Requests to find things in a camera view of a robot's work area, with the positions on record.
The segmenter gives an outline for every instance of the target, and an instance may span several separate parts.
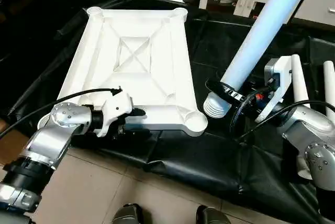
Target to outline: white tube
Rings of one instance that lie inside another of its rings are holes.
[[[293,83],[293,93],[294,102],[308,100],[308,93],[302,68],[302,63],[300,62],[299,55],[292,55],[292,83]]]
[[[325,76],[326,102],[335,106],[335,70],[332,61],[327,61],[323,63],[323,74]],[[335,113],[331,109],[326,109],[326,115],[335,124]]]
[[[230,63],[221,81],[239,90],[267,47],[286,22],[300,0],[268,0],[242,46]],[[204,111],[211,117],[222,118],[230,105],[215,94],[209,94]]]

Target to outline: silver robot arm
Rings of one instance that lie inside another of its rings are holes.
[[[111,96],[100,110],[73,103],[55,105],[45,125],[30,138],[19,158],[4,166],[7,174],[0,183],[0,223],[33,223],[23,214],[35,212],[71,138],[88,131],[103,137],[112,122],[131,112],[132,103],[125,92]]]
[[[306,106],[293,109],[279,133],[298,151],[317,189],[320,223],[335,223],[335,126],[325,115]]]

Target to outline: black plastic sheet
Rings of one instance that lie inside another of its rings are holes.
[[[57,98],[84,31],[90,6],[122,9],[174,9],[157,0],[37,0],[21,16],[0,25],[1,116],[14,122]],[[220,79],[253,23],[230,15],[187,7],[185,23],[198,108],[208,94],[205,81]],[[270,58],[297,53],[311,99],[324,100],[322,64],[335,61],[335,35],[326,31],[284,26],[275,37],[250,80],[262,83]],[[292,102],[290,90],[285,101]],[[314,107],[319,111],[324,108]],[[23,123],[31,135],[40,117]],[[229,138],[231,112],[224,119],[208,119],[206,132],[191,138],[182,131],[141,131],[112,140],[109,135],[74,138],[75,145],[100,149],[145,171],[192,185],[235,204],[293,223],[317,223],[313,185],[295,170],[296,150],[266,125],[247,142]],[[239,131],[253,126],[248,119]]]

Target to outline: wire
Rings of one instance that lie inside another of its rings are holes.
[[[242,102],[240,107],[235,111],[235,113],[234,113],[234,115],[231,119],[231,122],[230,122],[230,125],[229,125],[229,132],[232,136],[234,136],[234,128],[235,128],[235,125],[237,123],[237,120],[239,119],[240,115],[242,114],[242,111],[246,108],[248,103],[250,101],[252,101],[258,93],[268,92],[270,90],[271,90],[271,88],[269,86],[265,86],[265,87],[259,88],[255,91],[251,92],[248,96],[246,96],[245,100]]]
[[[9,133],[18,124],[20,124],[23,121],[27,120],[28,118],[30,118],[34,114],[36,114],[36,113],[38,113],[38,112],[40,112],[40,111],[42,111],[44,109],[47,109],[47,108],[49,108],[51,106],[54,106],[54,105],[56,105],[58,103],[61,103],[61,102],[65,101],[65,100],[68,100],[68,99],[71,99],[71,98],[74,98],[74,97],[78,97],[78,96],[81,96],[81,95],[84,95],[84,94],[87,94],[87,93],[93,93],[93,92],[111,92],[113,95],[115,95],[115,94],[119,93],[120,91],[121,91],[120,89],[110,89],[110,88],[88,89],[86,91],[77,92],[77,93],[71,94],[69,96],[57,99],[56,101],[48,103],[48,104],[40,107],[39,109],[34,110],[33,112],[31,112],[31,113],[25,115],[24,117],[20,118],[18,121],[16,121],[14,124],[12,124],[11,126],[9,126],[2,133],[0,133],[0,139],[3,138],[7,133]]]
[[[311,105],[323,105],[328,107],[329,109],[331,109],[333,112],[335,112],[335,107],[332,106],[331,104],[324,102],[324,101],[319,101],[319,100],[303,100],[303,101],[299,101],[299,102],[295,102],[293,104],[290,104],[288,106],[285,106],[284,108],[280,109],[279,111],[277,111],[275,114],[269,116],[268,118],[264,119],[263,121],[261,121],[259,124],[257,124],[254,128],[252,128],[251,130],[247,131],[246,133],[244,133],[243,135],[241,135],[238,140],[241,140],[242,138],[244,138],[245,136],[249,135],[250,133],[256,131],[258,128],[260,128],[262,125],[264,125],[265,123],[267,123],[268,121],[270,121],[271,119],[273,119],[274,117],[277,117],[280,114],[283,114],[289,110],[291,110],[294,107],[297,107],[299,105],[306,105],[306,104],[311,104]]]

